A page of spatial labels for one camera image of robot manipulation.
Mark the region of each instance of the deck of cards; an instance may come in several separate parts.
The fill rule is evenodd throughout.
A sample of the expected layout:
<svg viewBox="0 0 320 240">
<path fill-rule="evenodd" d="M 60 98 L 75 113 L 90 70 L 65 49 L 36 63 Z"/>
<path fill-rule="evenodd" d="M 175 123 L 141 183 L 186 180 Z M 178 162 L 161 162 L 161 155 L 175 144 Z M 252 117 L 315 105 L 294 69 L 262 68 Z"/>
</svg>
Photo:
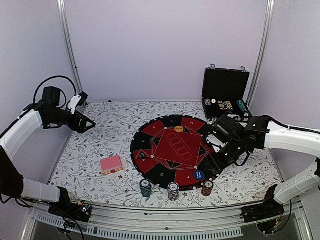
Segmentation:
<svg viewBox="0 0 320 240">
<path fill-rule="evenodd" d="M 102 159 L 100 160 L 100 163 L 102 174 L 105 176 L 125 169 L 121 158 L 118 155 Z"/>
</svg>

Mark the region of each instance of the brown chip stack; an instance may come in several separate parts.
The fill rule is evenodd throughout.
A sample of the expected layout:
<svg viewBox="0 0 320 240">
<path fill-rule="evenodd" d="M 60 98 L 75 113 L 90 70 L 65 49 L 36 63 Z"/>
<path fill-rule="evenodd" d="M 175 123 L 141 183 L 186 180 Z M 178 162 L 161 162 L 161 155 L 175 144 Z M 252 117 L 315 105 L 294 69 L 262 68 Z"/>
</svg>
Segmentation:
<svg viewBox="0 0 320 240">
<path fill-rule="evenodd" d="M 214 188 L 214 183 L 212 181 L 204 182 L 202 190 L 201 190 L 202 195 L 205 197 L 210 196 L 213 188 Z"/>
</svg>

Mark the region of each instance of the orange chip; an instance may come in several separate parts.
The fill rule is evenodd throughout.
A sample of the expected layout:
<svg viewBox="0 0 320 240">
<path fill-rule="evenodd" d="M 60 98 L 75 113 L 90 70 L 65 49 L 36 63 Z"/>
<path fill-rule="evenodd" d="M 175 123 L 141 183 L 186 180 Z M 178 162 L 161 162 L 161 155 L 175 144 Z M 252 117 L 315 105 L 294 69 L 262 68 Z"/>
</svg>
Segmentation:
<svg viewBox="0 0 320 240">
<path fill-rule="evenodd" d="M 177 133 L 182 133 L 184 131 L 184 127 L 183 126 L 176 126 L 174 128 L 174 130 L 177 132 Z"/>
</svg>

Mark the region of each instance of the lavender wall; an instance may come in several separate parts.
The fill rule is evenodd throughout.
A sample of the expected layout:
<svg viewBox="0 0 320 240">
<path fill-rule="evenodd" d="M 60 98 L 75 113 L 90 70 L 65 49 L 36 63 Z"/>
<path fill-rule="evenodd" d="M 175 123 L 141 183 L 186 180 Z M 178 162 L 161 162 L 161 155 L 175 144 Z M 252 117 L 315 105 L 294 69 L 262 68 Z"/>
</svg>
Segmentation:
<svg viewBox="0 0 320 240">
<path fill-rule="evenodd" d="M 296 126 L 320 129 L 320 2 L 275 1 L 270 38 L 251 110 Z M 315 158 L 284 150 L 273 151 L 287 180 Z M 314 239 L 320 236 L 320 192 L 301 200 Z"/>
<path fill-rule="evenodd" d="M 204 67 L 252 73 L 267 1 L 66 1 L 90 101 L 201 99 Z"/>
<path fill-rule="evenodd" d="M 53 75 L 71 77 L 56 1 L 0 2 L 0 132 L 32 102 L 35 88 Z M 62 80 L 52 82 L 72 97 Z M 70 131 L 38 130 L 20 149 L 14 164 L 26 178 L 47 183 Z M 22 236 L 25 208 L 0 204 L 0 239 Z"/>
</svg>

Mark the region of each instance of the floral tablecloth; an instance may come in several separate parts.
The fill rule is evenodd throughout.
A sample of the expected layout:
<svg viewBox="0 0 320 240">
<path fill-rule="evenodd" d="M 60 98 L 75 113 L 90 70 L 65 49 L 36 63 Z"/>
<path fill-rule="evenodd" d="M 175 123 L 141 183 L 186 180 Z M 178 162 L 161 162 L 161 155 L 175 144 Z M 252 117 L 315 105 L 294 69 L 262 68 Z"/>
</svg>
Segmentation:
<svg viewBox="0 0 320 240">
<path fill-rule="evenodd" d="M 201 188 L 180 191 L 177 201 L 168 200 L 166 189 L 152 185 L 151 197 L 143 197 L 143 177 L 133 166 L 130 144 L 145 123 L 159 116 L 182 114 L 205 120 L 201 102 L 108 102 L 90 103 L 85 115 L 94 120 L 94 129 L 74 132 L 49 182 L 64 187 L 72 199 L 110 205 L 147 208 L 221 207 L 263 200 L 271 185 L 281 177 L 268 150 L 256 150 L 242 167 L 231 165 L 214 181 L 208 197 Z M 102 175 L 100 160 L 119 155 L 127 168 Z"/>
</svg>

